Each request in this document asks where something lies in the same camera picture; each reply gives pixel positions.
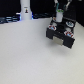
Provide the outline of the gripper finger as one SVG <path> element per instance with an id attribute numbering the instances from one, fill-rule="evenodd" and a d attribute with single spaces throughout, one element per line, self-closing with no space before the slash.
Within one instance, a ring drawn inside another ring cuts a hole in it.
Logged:
<path id="1" fill-rule="evenodd" d="M 67 3 L 63 7 L 63 11 L 67 11 L 68 10 L 68 7 L 69 7 L 70 3 L 71 3 L 71 0 L 67 0 Z"/>
<path id="2" fill-rule="evenodd" d="M 56 8 L 56 10 L 58 10 L 58 8 L 59 8 L 59 2 L 58 2 L 58 0 L 54 0 L 54 3 L 55 3 L 54 7 Z"/>

